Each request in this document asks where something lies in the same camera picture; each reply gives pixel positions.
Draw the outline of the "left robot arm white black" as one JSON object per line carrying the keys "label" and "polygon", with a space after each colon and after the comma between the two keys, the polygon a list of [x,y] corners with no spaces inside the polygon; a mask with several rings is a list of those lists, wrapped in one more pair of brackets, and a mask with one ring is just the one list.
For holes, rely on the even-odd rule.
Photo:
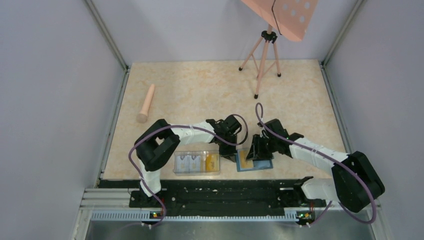
{"label": "left robot arm white black", "polygon": [[243,129],[237,114],[225,119],[206,119],[189,125],[169,124],[159,119],[151,125],[135,142],[133,151],[140,162],[142,189],[141,200],[149,207],[160,202],[160,173],[178,146],[191,144],[216,144],[220,157],[236,161],[237,146],[247,140],[247,136],[237,143],[237,135]]}

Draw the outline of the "blue card holder wallet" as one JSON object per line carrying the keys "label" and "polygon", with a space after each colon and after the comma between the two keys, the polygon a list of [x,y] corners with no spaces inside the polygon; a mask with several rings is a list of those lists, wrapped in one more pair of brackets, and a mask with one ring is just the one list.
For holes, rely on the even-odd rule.
{"label": "blue card holder wallet", "polygon": [[254,163],[254,167],[251,169],[240,169],[239,165],[239,152],[240,150],[248,150],[248,149],[238,149],[237,155],[236,155],[236,170],[237,172],[249,172],[249,171],[259,171],[259,170],[268,170],[273,169],[273,163],[271,159],[259,159],[259,160],[252,160]]}

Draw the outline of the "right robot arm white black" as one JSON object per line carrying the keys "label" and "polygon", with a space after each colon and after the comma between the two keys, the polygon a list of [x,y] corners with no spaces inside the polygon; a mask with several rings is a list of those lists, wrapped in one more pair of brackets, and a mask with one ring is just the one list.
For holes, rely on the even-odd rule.
{"label": "right robot arm white black", "polygon": [[364,153],[331,150],[297,132],[289,134],[278,119],[258,125],[262,130],[253,136],[247,160],[269,160],[279,153],[330,175],[330,178],[307,176],[298,181],[293,192],[297,205],[326,200],[338,202],[353,213],[368,206],[376,207],[376,199],[385,192],[385,186]]}

